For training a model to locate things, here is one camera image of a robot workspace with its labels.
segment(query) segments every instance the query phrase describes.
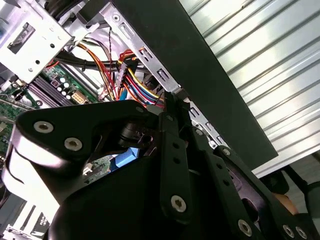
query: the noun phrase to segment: blue component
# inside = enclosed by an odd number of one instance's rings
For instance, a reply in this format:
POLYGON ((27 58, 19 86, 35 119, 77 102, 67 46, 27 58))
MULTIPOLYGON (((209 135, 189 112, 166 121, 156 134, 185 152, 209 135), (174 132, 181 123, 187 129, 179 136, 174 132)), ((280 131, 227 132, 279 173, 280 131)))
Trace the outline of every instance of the blue component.
POLYGON ((115 157, 115 165, 118 168, 132 162, 138 157, 139 148, 130 147, 128 151, 115 157))
POLYGON ((121 101, 121 100, 126 100, 127 95, 128 95, 127 89, 123 90, 123 92, 122 92, 119 100, 120 100, 120 101, 121 101))

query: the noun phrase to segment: cable connector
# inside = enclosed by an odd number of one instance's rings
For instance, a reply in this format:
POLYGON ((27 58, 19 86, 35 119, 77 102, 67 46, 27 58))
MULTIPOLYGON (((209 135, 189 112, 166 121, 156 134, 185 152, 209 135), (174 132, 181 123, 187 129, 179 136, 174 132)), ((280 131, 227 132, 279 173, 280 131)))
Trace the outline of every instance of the cable connector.
POLYGON ((124 76, 125 76, 125 73, 127 71, 127 64, 125 64, 124 62, 121 64, 121 67, 119 69, 119 74, 118 76, 116 77, 116 80, 115 80, 115 85, 120 88, 121 87, 121 83, 124 79, 124 76))

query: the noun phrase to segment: motherboard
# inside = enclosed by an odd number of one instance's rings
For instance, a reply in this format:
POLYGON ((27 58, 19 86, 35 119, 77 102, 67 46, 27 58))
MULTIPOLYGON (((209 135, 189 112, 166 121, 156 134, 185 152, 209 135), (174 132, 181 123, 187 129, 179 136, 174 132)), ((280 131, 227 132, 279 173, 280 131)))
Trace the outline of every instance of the motherboard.
MULTIPOLYGON (((0 91, 0 170, 5 161, 15 120, 20 114, 40 108, 99 102, 97 96, 59 65, 44 68, 30 84, 15 79, 2 87, 5 89, 1 88, 0 91)), ((110 159, 112 156, 106 156, 92 162, 89 171, 83 176, 84 181, 89 184, 108 174, 110 159)))

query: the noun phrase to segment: screw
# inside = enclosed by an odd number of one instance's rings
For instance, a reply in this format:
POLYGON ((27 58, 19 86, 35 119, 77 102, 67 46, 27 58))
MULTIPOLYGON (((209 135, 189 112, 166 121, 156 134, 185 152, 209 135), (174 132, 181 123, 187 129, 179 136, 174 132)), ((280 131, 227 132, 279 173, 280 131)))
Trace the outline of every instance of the screw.
POLYGON ((144 110, 143 110, 141 107, 139 107, 139 106, 137 106, 135 109, 136 109, 138 112, 140 112, 140 113, 143 113, 143 112, 144 112, 144 110))
POLYGON ((43 102, 40 101, 40 100, 35 101, 35 103, 36 103, 38 106, 42 106, 42 105, 43 105, 43 102))
POLYGON ((195 130, 196 134, 198 134, 199 136, 202 136, 204 133, 200 130, 200 129, 197 129, 195 130))
POLYGON ((114 14, 114 15, 112 16, 112 20, 113 20, 114 22, 119 22, 120 16, 119 16, 118 14, 114 14))
POLYGON ((216 142, 213 141, 213 140, 209 141, 209 145, 210 145, 210 147, 213 148, 213 149, 215 149, 215 148, 217 147, 216 142))
POLYGON ((307 234, 298 226, 295 227, 295 230, 298 232, 298 234, 303 238, 307 239, 307 234))
POLYGON ((184 213, 187 209, 185 200, 178 195, 173 195, 171 197, 171 205, 179 213, 184 213))
POLYGON ((240 219, 238 221, 238 227, 241 230, 241 232, 243 232, 248 237, 252 236, 252 229, 245 220, 240 219))
POLYGON ((228 156, 231 155, 230 151, 228 149, 226 149, 226 148, 223 149, 223 152, 228 156))
POLYGON ((64 146, 66 149, 76 152, 82 148, 82 142, 75 137, 69 137, 64 141, 64 146))
POLYGON ((33 127, 37 132, 42 134, 48 134, 54 130, 54 126, 47 121, 37 121, 33 127))
POLYGON ((294 232, 291 230, 290 227, 288 227, 287 225, 283 225, 282 227, 283 227, 285 233, 288 234, 289 237, 291 237, 291 238, 294 238, 294 237, 295 237, 295 234, 294 234, 294 232))
POLYGON ((174 118, 173 118, 172 116, 170 116, 170 115, 167 115, 166 118, 167 118, 168 120, 170 120, 170 121, 173 121, 173 120, 174 120, 174 118))

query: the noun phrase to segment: ribbed metal sheet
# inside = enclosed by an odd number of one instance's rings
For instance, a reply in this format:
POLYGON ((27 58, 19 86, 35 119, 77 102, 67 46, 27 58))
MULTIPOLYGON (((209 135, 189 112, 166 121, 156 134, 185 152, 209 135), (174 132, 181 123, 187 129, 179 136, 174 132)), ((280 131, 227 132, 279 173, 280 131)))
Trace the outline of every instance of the ribbed metal sheet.
POLYGON ((253 172, 320 150, 320 1, 180 2, 279 154, 253 172))

